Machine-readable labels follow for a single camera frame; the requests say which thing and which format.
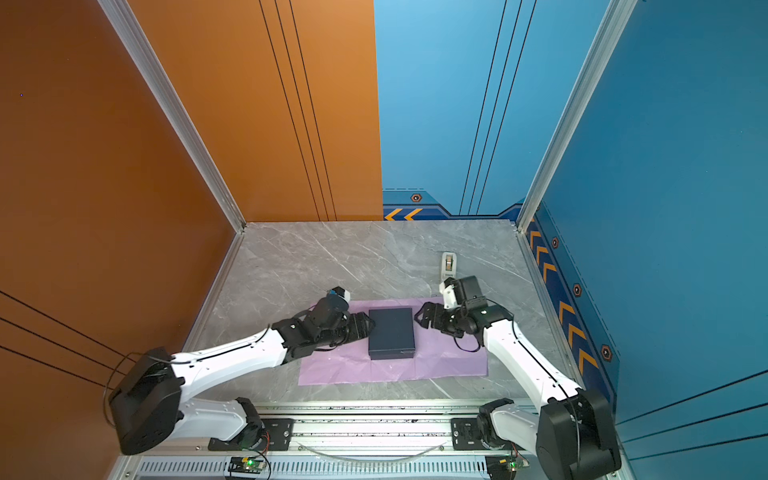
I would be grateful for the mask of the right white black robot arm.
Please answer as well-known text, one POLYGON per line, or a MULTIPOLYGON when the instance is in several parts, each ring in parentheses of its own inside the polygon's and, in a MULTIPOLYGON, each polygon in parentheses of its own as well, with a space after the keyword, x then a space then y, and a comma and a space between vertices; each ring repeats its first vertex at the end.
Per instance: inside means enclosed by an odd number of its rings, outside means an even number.
POLYGON ((479 440, 495 450, 527 450, 550 479, 598 479, 622 467, 611 405, 558 370, 525 337, 513 314, 488 299, 476 277, 447 278, 442 303, 426 302, 415 314, 422 328, 459 340, 476 339, 522 386, 535 413, 502 398, 483 405, 479 440))

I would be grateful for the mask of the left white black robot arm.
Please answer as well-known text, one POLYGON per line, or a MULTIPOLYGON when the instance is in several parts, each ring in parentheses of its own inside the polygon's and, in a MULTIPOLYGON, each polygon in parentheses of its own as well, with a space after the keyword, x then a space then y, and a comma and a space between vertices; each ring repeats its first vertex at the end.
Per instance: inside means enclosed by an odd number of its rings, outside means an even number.
POLYGON ((138 455, 181 438, 206 438, 215 451, 262 449, 267 429, 251 400, 210 401, 202 393, 366 339, 374 328, 366 313, 350 312, 348 294, 335 288, 313 307, 249 337, 174 355, 149 350, 108 397, 120 451, 138 455))

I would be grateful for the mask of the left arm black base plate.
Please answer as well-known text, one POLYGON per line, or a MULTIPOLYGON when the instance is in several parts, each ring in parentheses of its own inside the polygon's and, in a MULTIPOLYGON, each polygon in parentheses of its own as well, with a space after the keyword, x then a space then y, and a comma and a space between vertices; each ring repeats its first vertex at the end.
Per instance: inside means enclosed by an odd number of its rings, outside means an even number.
POLYGON ((261 420, 259 425, 248 424, 232 440, 223 441, 211 438, 209 451, 259 451, 284 452, 289 449, 294 420, 291 418, 273 418, 261 420))

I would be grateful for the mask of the dark navy gift box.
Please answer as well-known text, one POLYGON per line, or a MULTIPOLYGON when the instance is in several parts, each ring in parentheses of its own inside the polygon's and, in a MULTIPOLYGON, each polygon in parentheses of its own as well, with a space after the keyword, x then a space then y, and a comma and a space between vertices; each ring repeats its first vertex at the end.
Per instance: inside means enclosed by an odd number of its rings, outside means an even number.
POLYGON ((409 359, 415 354, 414 319, 411 308, 378 308, 369 311, 375 328, 368 337, 373 361, 409 359))

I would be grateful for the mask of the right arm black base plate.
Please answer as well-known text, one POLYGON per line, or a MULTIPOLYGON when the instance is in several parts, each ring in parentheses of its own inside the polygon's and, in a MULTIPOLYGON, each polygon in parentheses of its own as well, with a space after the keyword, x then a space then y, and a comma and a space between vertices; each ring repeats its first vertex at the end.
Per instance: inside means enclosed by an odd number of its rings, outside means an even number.
POLYGON ((451 440, 456 451, 493 450, 484 439, 476 417, 460 417, 450 420, 451 440))

